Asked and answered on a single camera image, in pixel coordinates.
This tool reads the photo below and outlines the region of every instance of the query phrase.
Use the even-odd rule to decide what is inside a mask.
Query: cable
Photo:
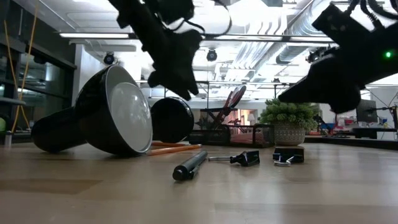
[[[222,5],[227,10],[228,15],[229,15],[229,24],[228,24],[227,29],[223,33],[221,33],[221,34],[206,34],[205,33],[206,32],[205,28],[203,28],[201,25],[198,25],[198,24],[196,24],[194,22],[191,22],[191,21],[188,21],[188,20],[184,20],[187,24],[190,24],[193,27],[201,29],[203,31],[202,35],[205,36],[205,37],[209,37],[209,38],[215,38],[215,37],[219,37],[219,36],[225,35],[225,34],[227,34],[229,32],[229,30],[231,30],[231,27],[232,27],[232,18],[231,18],[231,14],[229,13],[229,9],[220,0],[213,0],[213,1],[218,3],[218,4],[220,4],[220,5]]]
[[[33,39],[34,39],[34,35],[35,35],[36,21],[37,21],[37,11],[38,10],[39,10],[39,0],[36,0],[35,15],[34,15],[34,18],[33,18],[33,26],[32,26],[32,34],[30,35],[29,49],[28,49],[28,53],[27,53],[27,60],[26,60],[24,78],[22,79],[22,86],[21,86],[21,93],[19,94],[19,100],[22,100],[22,97],[23,97],[23,94],[24,94],[24,87],[25,87],[26,75],[27,75],[28,68],[29,68],[29,57],[30,57],[30,53],[32,52],[32,45],[33,45]],[[15,119],[14,119],[14,124],[12,125],[12,131],[11,131],[12,133],[14,132],[15,127],[16,127],[17,122],[18,122],[19,108],[21,108],[22,115],[25,117],[25,111],[24,111],[23,107],[18,106],[17,107],[17,113],[16,113]]]
[[[347,13],[348,15],[351,15],[351,13],[354,11],[355,7],[359,4],[360,0],[353,0],[351,1],[351,4],[348,6],[347,10],[345,10],[344,13]]]
[[[10,60],[10,67],[11,67],[12,79],[14,80],[14,88],[15,88],[16,91],[18,92],[18,84],[17,84],[17,79],[16,79],[16,76],[15,76],[14,65],[12,64],[10,40],[9,40],[9,37],[8,37],[8,28],[7,28],[7,21],[6,21],[6,20],[4,20],[4,29],[5,29],[4,34],[6,35],[8,57],[9,57],[9,60]],[[24,120],[25,120],[25,122],[26,122],[27,127],[30,128],[29,122],[28,122],[28,120],[27,120],[27,118],[26,118],[26,115],[25,115],[24,108],[23,108],[22,106],[20,106],[20,105],[17,106],[16,117],[18,118],[18,116],[19,116],[19,107],[22,108],[22,115],[23,115],[23,117],[24,117]],[[12,125],[12,128],[11,128],[11,132],[12,132],[12,133],[14,133],[15,127],[16,127],[16,119],[14,119],[14,124]]]
[[[369,12],[366,6],[366,0],[361,0],[361,10],[365,15],[369,17],[375,29],[382,29],[384,26],[381,24],[380,20],[372,12]]]
[[[385,11],[383,7],[379,6],[376,0],[368,0],[368,4],[371,7],[371,9],[380,16],[386,17],[388,19],[395,19],[395,20],[398,19],[398,14],[393,14],[391,12]]]
[[[394,99],[395,99],[395,97],[397,96],[397,94],[398,94],[398,91],[395,93],[395,95],[392,97],[392,99],[391,99],[391,101],[390,101],[390,103],[388,104],[388,106],[387,107],[390,107],[391,106],[391,103],[394,101]]]
[[[392,8],[398,12],[398,1],[390,0]]]
[[[184,23],[185,23],[185,19],[183,19],[183,20],[181,21],[181,23],[180,23],[176,28],[170,29],[170,30],[171,30],[171,31],[179,30],[179,29],[181,28],[181,26],[184,25]]]
[[[367,88],[366,88],[365,90],[369,91],[370,94],[372,94],[374,97],[376,97],[376,98],[377,98],[381,103],[383,103],[386,107],[390,107],[390,106],[388,106],[385,102],[383,102],[382,100],[380,100],[380,98],[379,98],[378,96],[376,96],[374,93],[372,93],[370,90],[368,90]]]

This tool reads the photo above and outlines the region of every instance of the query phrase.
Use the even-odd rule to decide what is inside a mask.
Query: black marker
[[[206,156],[206,151],[199,152],[181,165],[177,166],[173,172],[173,179],[192,180],[198,174],[199,166],[206,159]]]

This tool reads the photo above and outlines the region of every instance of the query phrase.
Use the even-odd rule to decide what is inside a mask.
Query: wooden table
[[[259,166],[205,162],[176,183],[174,167],[197,150],[117,159],[89,145],[51,155],[16,144],[0,149],[1,223],[397,223],[398,153],[302,146],[304,164],[275,167],[261,149]]]

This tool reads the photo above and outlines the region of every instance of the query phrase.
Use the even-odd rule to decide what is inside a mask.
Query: orange pencil
[[[147,153],[148,156],[155,156],[160,154],[172,153],[172,152],[182,152],[186,150],[199,149],[201,145],[191,145],[191,146],[179,146],[179,147],[169,147],[164,149],[154,149]]]
[[[152,145],[153,146],[165,146],[165,147],[189,146],[189,144],[167,143],[167,142],[152,142]]]

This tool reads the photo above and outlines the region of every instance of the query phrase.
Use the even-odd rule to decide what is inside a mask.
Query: potted plant
[[[275,143],[278,146],[297,146],[304,142],[305,131],[317,127],[313,116],[317,105],[311,103],[281,103],[267,100],[267,108],[261,113],[260,123],[274,125]]]

